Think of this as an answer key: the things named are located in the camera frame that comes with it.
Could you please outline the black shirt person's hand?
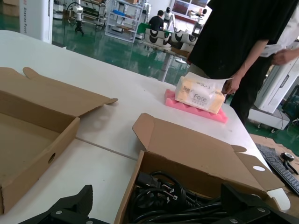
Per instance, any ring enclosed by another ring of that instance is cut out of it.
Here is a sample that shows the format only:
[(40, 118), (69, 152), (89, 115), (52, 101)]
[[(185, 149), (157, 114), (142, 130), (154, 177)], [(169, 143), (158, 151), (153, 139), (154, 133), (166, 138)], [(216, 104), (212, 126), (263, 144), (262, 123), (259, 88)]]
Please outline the black shirt person's hand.
[(228, 95), (235, 93), (239, 88), (240, 82), (240, 77), (232, 77), (225, 83), (223, 92)]

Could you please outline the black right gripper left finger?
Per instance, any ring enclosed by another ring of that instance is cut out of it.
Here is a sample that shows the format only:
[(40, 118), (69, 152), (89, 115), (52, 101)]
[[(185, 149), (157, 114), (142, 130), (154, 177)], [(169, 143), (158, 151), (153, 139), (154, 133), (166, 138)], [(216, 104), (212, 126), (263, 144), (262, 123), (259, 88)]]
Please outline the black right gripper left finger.
[(90, 218), (93, 206), (93, 187), (85, 185), (79, 193), (60, 198), (47, 211), (22, 221), (23, 224), (98, 224)]

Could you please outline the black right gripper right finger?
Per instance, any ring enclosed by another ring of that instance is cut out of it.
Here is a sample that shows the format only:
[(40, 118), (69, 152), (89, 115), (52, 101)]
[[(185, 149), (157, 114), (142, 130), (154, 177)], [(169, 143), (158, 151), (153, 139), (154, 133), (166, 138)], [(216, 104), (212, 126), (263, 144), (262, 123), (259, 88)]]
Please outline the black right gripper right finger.
[(259, 196), (240, 193), (228, 183), (221, 185), (221, 204), (228, 216), (218, 224), (297, 224), (299, 219), (278, 211)]

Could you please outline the pale shirt person's hand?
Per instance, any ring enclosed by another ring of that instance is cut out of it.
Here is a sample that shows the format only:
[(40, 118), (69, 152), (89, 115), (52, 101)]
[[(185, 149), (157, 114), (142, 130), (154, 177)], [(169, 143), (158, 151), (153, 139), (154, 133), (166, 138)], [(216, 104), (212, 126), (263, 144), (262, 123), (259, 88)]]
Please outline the pale shirt person's hand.
[(297, 49), (284, 49), (277, 52), (272, 59), (273, 65), (284, 65), (298, 57)]

